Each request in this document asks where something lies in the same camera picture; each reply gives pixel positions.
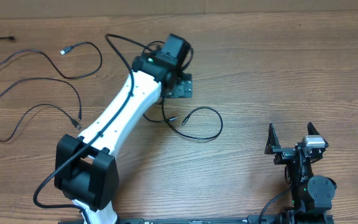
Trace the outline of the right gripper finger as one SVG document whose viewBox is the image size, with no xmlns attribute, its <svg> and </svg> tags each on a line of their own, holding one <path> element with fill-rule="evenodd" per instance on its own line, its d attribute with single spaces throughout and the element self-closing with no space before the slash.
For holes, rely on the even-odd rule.
<svg viewBox="0 0 358 224">
<path fill-rule="evenodd" d="M 268 127 L 268 138 L 267 143 L 265 146 L 265 154 L 276 154 L 279 149 L 281 148 L 281 145 L 279 143 L 277 134 L 275 132 L 275 128 L 273 126 L 273 123 L 269 124 Z"/>
<path fill-rule="evenodd" d="M 309 122 L 307 124 L 307 130 L 308 130 L 308 135 L 319 135 L 319 132 L 316 130 L 312 122 Z"/>
</svg>

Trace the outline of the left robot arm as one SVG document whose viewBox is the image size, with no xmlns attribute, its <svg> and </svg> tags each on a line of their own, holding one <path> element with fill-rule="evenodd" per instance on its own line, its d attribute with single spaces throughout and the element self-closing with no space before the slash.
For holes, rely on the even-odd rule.
<svg viewBox="0 0 358 224">
<path fill-rule="evenodd" d="M 129 76 L 100 117 L 78 137 L 57 144 L 54 186 L 72 201 L 80 223 L 116 223 L 112 200 L 119 186 L 116 159 L 142 115 L 161 97 L 191 97 L 191 75 L 184 73 L 189 42 L 170 34 L 160 50 L 148 50 L 129 65 Z"/>
</svg>

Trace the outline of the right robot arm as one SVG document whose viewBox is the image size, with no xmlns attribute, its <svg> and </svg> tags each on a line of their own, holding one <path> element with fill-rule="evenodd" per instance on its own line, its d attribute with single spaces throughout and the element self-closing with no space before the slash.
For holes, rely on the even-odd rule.
<svg viewBox="0 0 358 224">
<path fill-rule="evenodd" d="M 287 190 L 271 199 L 259 214 L 259 223 L 333 223 L 326 212 L 332 209 L 337 184 L 329 177 L 314 175 L 312 164 L 323 158 L 329 147 L 312 123 L 308 134 L 293 147 L 281 147 L 273 124 L 269 124 L 265 154 L 274 156 L 275 165 L 285 166 Z M 291 194 L 291 207 L 283 208 L 278 215 L 266 215 L 265 211 L 276 200 Z"/>
</svg>

